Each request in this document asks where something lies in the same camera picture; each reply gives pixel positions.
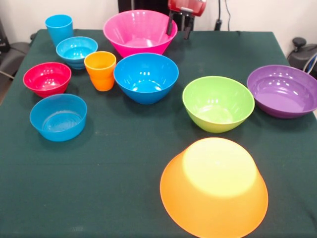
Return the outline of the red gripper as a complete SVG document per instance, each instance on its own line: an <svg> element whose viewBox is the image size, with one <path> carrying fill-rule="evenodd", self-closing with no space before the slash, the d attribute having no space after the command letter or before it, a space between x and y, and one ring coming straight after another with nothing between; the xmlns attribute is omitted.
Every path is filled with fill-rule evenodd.
<svg viewBox="0 0 317 238"><path fill-rule="evenodd" d="M182 31L184 40L188 40L190 32L193 29L195 16L200 17L207 5L206 0L168 0L169 19L167 23L166 34L171 35L173 30L174 12L182 13ZM185 18L188 18L188 24L185 25Z"/></svg>

